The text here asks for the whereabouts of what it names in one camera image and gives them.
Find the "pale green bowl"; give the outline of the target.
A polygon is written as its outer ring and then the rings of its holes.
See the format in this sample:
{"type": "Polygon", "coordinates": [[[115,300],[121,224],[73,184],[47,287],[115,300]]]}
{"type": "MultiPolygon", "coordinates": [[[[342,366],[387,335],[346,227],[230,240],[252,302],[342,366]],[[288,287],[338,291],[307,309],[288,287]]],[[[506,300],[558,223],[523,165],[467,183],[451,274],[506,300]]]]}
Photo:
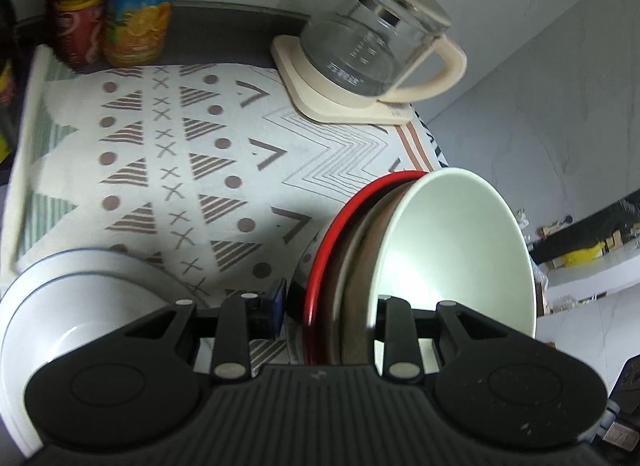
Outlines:
{"type": "Polygon", "coordinates": [[[535,286],[523,235],[500,194],[473,172],[439,170],[399,186],[372,222],[360,261],[368,268],[363,362],[380,362],[373,323],[383,296],[423,310],[459,302],[535,334],[535,286]]]}

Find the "blue Sweet Bakery plate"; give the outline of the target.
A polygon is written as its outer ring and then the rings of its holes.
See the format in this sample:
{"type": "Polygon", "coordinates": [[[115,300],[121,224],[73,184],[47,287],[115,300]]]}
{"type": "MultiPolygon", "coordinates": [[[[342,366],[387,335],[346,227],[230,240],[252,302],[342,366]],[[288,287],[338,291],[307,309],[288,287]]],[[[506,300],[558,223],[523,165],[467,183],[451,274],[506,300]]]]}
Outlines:
{"type": "Polygon", "coordinates": [[[41,447],[24,402],[43,365],[167,304],[205,304],[156,265],[104,249],[48,256],[14,279],[1,299],[1,419],[24,457],[41,447]]]}

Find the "brown bowl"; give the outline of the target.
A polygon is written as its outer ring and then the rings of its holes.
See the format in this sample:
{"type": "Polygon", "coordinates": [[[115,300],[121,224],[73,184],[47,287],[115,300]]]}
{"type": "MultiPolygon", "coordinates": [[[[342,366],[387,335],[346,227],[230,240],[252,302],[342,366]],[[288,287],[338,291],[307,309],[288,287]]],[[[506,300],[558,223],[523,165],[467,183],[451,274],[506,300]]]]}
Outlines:
{"type": "Polygon", "coordinates": [[[318,351],[329,364],[367,364],[374,361],[376,293],[373,275],[382,238],[390,218],[411,184],[395,184],[356,215],[346,239],[337,244],[326,268],[322,287],[318,351]]]}

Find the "patterned table cloth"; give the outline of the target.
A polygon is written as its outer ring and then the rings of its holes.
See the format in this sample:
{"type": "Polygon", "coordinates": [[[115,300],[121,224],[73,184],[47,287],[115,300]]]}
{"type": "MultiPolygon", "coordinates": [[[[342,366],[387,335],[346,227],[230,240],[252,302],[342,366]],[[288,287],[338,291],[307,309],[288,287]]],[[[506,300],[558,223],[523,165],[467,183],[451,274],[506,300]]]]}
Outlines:
{"type": "Polygon", "coordinates": [[[289,279],[369,183],[446,159],[403,126],[320,125],[276,70],[241,64],[77,74],[40,46],[3,212],[1,283],[62,251],[119,251],[216,307],[289,279]]]}

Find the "cream kettle base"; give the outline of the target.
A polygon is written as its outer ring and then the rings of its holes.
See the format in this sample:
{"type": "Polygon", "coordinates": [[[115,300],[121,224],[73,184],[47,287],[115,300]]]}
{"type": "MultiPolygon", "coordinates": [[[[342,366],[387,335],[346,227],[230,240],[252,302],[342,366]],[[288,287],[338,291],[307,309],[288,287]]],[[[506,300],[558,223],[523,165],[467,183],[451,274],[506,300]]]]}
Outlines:
{"type": "Polygon", "coordinates": [[[362,97],[324,77],[305,56],[298,36],[276,36],[271,54],[293,104],[309,119],[336,125],[403,126],[414,117],[409,104],[362,97]]]}

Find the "orange juice bottle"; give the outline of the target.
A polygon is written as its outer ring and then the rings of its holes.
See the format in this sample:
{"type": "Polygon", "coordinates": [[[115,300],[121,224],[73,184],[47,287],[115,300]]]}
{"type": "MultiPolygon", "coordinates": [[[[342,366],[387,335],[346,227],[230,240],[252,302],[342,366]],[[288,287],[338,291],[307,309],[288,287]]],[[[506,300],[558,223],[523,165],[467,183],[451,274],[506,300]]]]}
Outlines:
{"type": "Polygon", "coordinates": [[[163,50],[174,0],[107,0],[104,56],[111,65],[144,65],[163,50]]]}

